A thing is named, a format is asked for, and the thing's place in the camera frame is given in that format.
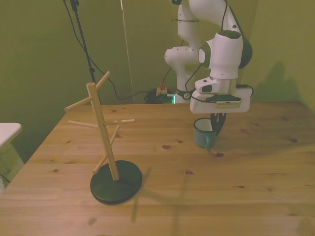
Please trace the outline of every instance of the wooden table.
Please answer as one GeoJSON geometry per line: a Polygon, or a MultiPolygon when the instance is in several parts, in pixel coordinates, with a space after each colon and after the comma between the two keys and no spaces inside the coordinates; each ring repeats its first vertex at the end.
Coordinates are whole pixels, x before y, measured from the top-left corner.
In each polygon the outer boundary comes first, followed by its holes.
{"type": "MultiPolygon", "coordinates": [[[[188,105],[104,106],[136,118],[113,144],[144,175],[136,197],[90,193],[103,155],[90,106],[66,114],[0,197],[1,236],[313,236],[315,117],[299,103],[228,115],[212,153],[193,143],[188,105]]],[[[109,128],[113,133],[115,127],[109,128]]]]}

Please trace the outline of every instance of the wooden pole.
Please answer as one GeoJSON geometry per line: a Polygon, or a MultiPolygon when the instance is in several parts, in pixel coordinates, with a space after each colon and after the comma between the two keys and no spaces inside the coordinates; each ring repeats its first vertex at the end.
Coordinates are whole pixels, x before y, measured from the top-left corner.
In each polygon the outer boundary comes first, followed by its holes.
{"type": "Polygon", "coordinates": [[[100,134],[103,140],[103,145],[104,148],[106,150],[106,155],[108,158],[108,165],[113,177],[114,181],[119,180],[119,173],[117,170],[117,166],[116,166],[116,162],[115,162],[115,158],[114,158],[114,154],[113,154],[113,150],[112,150],[112,146],[110,144],[110,140],[108,137],[108,132],[107,132],[107,128],[106,126],[104,126],[104,116],[103,116],[103,111],[100,105],[100,101],[98,98],[98,93],[97,93],[97,89],[96,89],[96,85],[95,83],[88,83],[87,84],[87,89],[89,92],[89,96],[93,97],[94,99],[91,101],[92,103],[92,107],[93,107],[93,111],[95,113],[96,116],[96,120],[97,120],[97,124],[98,124],[98,128],[100,130],[100,134]]]}
{"type": "MultiPolygon", "coordinates": [[[[120,125],[117,125],[117,127],[116,127],[116,129],[115,129],[115,131],[114,131],[114,133],[113,133],[113,136],[112,136],[111,139],[110,139],[110,145],[113,145],[114,140],[115,140],[115,138],[116,138],[116,136],[117,136],[117,133],[118,133],[119,128],[120,128],[120,125]]],[[[106,160],[107,160],[107,155],[103,156],[103,158],[102,158],[102,159],[99,161],[99,163],[96,165],[96,167],[95,167],[94,170],[93,170],[93,174],[96,174],[96,173],[99,171],[99,169],[102,167],[102,165],[104,164],[104,162],[105,162],[106,160]]]]}
{"type": "Polygon", "coordinates": [[[98,126],[96,124],[88,124],[88,123],[83,123],[83,122],[77,122],[73,120],[68,120],[70,124],[78,125],[78,126],[83,126],[83,127],[88,127],[88,128],[95,128],[97,129],[98,126]]]}
{"type": "Polygon", "coordinates": [[[115,124],[130,124],[135,123],[135,119],[124,119],[124,120],[115,120],[115,121],[105,121],[104,125],[115,125],[115,124]]]}
{"type": "Polygon", "coordinates": [[[65,112],[69,112],[70,110],[72,110],[72,109],[74,109],[74,108],[77,108],[77,107],[79,107],[79,106],[83,106],[84,104],[86,104],[86,103],[92,101],[92,99],[93,99],[92,97],[84,98],[84,99],[82,99],[81,101],[78,101],[78,102],[76,102],[76,103],[74,103],[74,104],[72,104],[72,105],[70,105],[70,106],[67,106],[67,107],[64,109],[64,111],[65,111],[65,112]]]}
{"type": "Polygon", "coordinates": [[[103,76],[103,78],[100,79],[100,81],[97,83],[96,85],[96,89],[99,90],[100,87],[103,86],[103,84],[105,83],[105,81],[107,80],[107,78],[110,76],[110,72],[107,71],[106,74],[103,76]]]}

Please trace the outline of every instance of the wooden mug tree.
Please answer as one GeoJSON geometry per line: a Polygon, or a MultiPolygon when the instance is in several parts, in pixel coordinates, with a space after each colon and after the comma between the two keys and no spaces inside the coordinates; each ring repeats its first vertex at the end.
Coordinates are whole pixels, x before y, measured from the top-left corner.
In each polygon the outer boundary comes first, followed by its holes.
{"type": "Polygon", "coordinates": [[[116,121],[104,120],[98,90],[105,83],[109,75],[110,72],[107,72],[97,85],[95,83],[88,83],[87,89],[89,97],[66,107],[64,110],[69,112],[91,102],[97,125],[72,120],[69,120],[68,122],[74,125],[99,129],[106,154],[93,170],[94,175],[91,179],[90,188],[93,196],[98,201],[104,204],[113,205],[125,202],[134,196],[141,186],[142,175],[135,164],[128,161],[115,161],[112,144],[120,129],[120,125],[134,123],[135,119],[116,121]],[[111,139],[109,139],[106,128],[108,125],[116,125],[116,129],[111,139]]]}

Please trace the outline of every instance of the black round base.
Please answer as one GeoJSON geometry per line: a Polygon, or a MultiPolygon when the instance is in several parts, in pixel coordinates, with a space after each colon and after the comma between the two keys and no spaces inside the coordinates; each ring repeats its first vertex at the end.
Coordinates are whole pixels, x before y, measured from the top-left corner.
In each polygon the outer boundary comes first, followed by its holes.
{"type": "Polygon", "coordinates": [[[132,198],[141,187],[142,174],[129,161],[116,161],[119,180],[113,181],[109,165],[102,166],[91,179],[91,192],[101,203],[115,205],[132,198]]]}

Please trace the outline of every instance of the green mug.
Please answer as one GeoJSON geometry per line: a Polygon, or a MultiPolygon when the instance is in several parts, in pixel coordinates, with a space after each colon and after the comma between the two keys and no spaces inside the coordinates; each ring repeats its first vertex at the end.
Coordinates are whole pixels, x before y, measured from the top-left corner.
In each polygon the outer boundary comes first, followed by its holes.
{"type": "Polygon", "coordinates": [[[215,144],[217,138],[217,131],[213,128],[210,118],[197,119],[193,126],[195,128],[195,143],[201,147],[209,150],[215,144]]]}

